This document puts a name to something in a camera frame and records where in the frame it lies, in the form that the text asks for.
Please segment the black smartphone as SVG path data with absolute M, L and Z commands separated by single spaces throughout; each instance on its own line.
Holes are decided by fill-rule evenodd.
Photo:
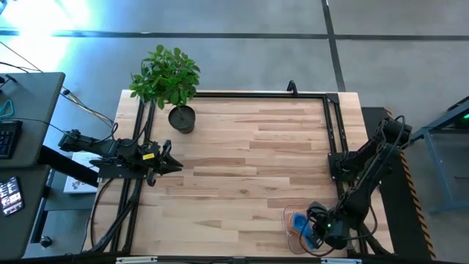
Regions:
M 0 210 L 11 216 L 24 208 L 21 187 L 16 176 L 0 181 Z

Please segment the grey desk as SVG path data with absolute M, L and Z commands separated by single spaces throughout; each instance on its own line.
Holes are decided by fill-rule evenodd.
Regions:
M 0 106 L 11 100 L 14 106 L 12 119 L 23 124 L 12 157 L 0 159 L 2 169 L 28 167 L 37 163 L 65 74 L 11 73 L 10 77 L 12 80 L 0 88 Z
M 5 216 L 0 202 L 0 262 L 24 255 L 50 170 L 48 165 L 0 169 L 0 194 L 7 194 L 7 184 L 16 180 L 23 203 L 20 210 Z

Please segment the blue-grey metal cart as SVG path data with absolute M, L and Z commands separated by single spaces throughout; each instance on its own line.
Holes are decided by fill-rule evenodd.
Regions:
M 430 213 L 469 209 L 469 96 L 418 129 L 411 143 L 424 140 L 432 160 L 441 198 Z

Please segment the green leafy potted tree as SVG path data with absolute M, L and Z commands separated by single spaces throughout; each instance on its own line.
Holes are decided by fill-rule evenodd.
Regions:
M 142 59 L 140 72 L 131 75 L 130 96 L 159 109 L 185 106 L 196 95 L 200 74 L 196 62 L 180 48 L 157 45 Z

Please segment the white booklet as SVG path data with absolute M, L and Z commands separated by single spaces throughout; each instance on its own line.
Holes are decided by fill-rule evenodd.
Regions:
M 99 169 L 96 166 L 91 165 L 90 161 L 98 158 L 99 155 L 87 152 L 73 153 L 72 156 L 73 161 L 84 165 L 95 172 L 99 172 Z M 97 192 L 97 187 L 82 183 L 71 176 L 67 176 L 63 192 L 65 194 L 91 194 Z

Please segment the black round plant pot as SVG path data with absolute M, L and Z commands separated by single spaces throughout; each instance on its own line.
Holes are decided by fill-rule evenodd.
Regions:
M 190 106 L 176 106 L 169 112 L 169 124 L 182 134 L 195 128 L 196 113 Z

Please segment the black keyboard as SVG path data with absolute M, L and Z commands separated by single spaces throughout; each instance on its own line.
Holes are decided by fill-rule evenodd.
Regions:
M 0 121 L 0 159 L 11 159 L 21 135 L 23 122 Z

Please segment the black aluminium table frame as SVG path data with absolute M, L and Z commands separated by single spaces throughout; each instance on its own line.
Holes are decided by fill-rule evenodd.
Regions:
M 283 215 L 332 205 L 328 153 L 367 139 L 355 93 L 203 92 L 193 132 L 156 111 L 150 137 L 171 140 L 180 172 L 143 186 L 132 255 L 291 257 Z

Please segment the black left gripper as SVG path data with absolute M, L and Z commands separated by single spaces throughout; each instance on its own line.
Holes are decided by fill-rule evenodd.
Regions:
M 171 156 L 171 148 L 172 145 L 169 139 L 164 142 L 161 153 L 161 146 L 158 142 L 139 145 L 138 151 L 140 158 L 137 172 L 139 174 L 147 174 L 148 171 L 151 170 L 157 175 L 166 175 L 182 171 L 183 164 Z

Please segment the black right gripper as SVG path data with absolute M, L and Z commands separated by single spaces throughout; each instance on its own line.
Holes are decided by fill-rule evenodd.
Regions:
M 319 249 L 323 244 L 322 239 L 329 239 L 331 235 L 332 210 L 319 202 L 312 202 L 306 212 L 312 222 L 309 241 L 314 249 Z

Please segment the dark blue measuring cup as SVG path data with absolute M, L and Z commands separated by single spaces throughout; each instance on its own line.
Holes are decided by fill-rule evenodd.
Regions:
M 305 251 L 313 251 L 320 248 L 320 239 L 305 214 L 297 211 L 292 213 L 289 219 L 289 231 L 298 237 L 298 243 Z

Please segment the black hazard-striped platform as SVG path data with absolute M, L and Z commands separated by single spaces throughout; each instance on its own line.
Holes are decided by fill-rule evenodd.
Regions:
M 404 154 L 379 187 L 394 253 L 403 258 L 436 260 L 415 184 Z

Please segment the teal looped object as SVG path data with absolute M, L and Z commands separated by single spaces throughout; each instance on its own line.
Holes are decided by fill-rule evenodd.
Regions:
M 12 117 L 14 113 L 14 104 L 11 100 L 6 100 L 4 104 L 0 106 L 0 120 Z

